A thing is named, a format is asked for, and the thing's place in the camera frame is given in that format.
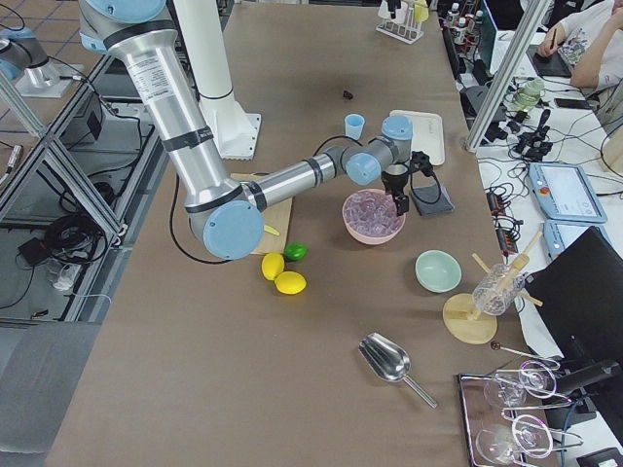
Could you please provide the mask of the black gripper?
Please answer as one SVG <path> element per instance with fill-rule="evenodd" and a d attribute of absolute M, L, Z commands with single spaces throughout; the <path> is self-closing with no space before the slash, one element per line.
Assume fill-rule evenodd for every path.
<path fill-rule="evenodd" d="M 412 151 L 407 161 L 390 165 L 382 172 L 381 180 L 385 193 L 392 196 L 397 217 L 410 210 L 409 198 L 404 194 L 404 189 L 410 181 L 410 176 L 419 171 L 426 177 L 434 175 L 429 155 L 423 151 Z"/>

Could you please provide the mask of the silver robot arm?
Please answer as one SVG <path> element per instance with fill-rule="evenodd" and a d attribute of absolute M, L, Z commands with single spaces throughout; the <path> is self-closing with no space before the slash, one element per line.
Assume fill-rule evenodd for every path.
<path fill-rule="evenodd" d="M 83 46 L 120 60 L 152 117 L 186 189 L 191 230 L 214 256 L 250 254 L 264 234 L 263 211 L 346 174 L 365 186 L 381 179 L 405 213 L 413 123 L 387 117 L 361 147 L 332 147 L 256 181 L 231 177 L 220 149 L 224 136 L 252 135 L 254 126 L 232 96 L 215 2 L 82 1 Z"/>

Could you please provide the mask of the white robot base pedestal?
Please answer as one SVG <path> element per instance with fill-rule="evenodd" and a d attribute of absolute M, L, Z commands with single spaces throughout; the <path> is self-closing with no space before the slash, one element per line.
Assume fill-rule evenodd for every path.
<path fill-rule="evenodd" d="M 250 161 L 262 117 L 238 103 L 214 1 L 176 1 L 175 12 L 190 58 L 202 114 L 222 158 Z"/>

